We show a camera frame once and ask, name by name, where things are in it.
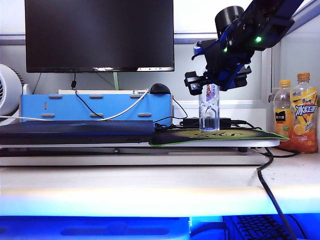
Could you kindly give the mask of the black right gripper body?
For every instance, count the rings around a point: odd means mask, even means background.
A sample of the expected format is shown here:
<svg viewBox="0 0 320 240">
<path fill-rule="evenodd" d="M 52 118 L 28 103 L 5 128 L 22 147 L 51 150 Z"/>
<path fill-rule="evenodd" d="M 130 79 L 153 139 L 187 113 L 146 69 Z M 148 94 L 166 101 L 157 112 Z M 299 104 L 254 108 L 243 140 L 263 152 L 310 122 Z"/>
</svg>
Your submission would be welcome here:
<svg viewBox="0 0 320 240">
<path fill-rule="evenodd" d="M 239 65 L 249 64 L 254 50 L 230 51 L 222 49 L 217 39 L 198 41 L 194 46 L 193 58 L 204 55 L 206 60 L 205 72 L 219 76 L 221 73 L 230 73 Z"/>
</svg>

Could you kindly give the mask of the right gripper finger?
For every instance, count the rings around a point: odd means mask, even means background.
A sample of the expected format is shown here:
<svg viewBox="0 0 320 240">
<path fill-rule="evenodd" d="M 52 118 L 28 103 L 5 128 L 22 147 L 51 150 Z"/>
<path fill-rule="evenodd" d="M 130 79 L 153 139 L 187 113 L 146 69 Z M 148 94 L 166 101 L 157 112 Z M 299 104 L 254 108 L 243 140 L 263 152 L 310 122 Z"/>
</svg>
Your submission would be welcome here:
<svg viewBox="0 0 320 240">
<path fill-rule="evenodd" d="M 228 79 L 226 82 L 220 86 L 221 91 L 228 91 L 230 89 L 242 88 L 248 84 L 247 82 L 247 74 L 237 74 L 233 79 Z"/>
<path fill-rule="evenodd" d="M 202 93 L 204 85 L 203 81 L 204 77 L 198 76 L 195 71 L 186 72 L 184 74 L 184 84 L 192 96 L 197 96 Z"/>
</svg>

